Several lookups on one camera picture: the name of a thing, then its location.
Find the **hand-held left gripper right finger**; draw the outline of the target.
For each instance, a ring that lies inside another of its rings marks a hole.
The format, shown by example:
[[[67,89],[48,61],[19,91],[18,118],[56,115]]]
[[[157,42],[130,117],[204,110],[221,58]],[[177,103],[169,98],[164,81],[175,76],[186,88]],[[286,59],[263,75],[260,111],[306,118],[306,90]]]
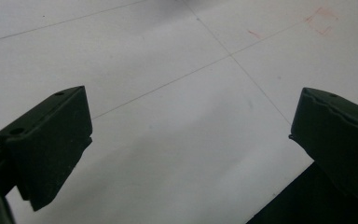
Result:
[[[289,138],[342,193],[358,199],[358,105],[334,93],[302,90]]]

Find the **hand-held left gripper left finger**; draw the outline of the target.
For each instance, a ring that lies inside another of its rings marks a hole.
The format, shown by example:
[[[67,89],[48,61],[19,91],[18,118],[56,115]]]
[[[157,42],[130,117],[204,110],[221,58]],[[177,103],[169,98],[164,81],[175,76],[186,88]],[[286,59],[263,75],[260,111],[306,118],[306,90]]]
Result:
[[[83,86],[50,95],[0,131],[0,191],[16,187],[35,211],[50,204],[91,144]]]

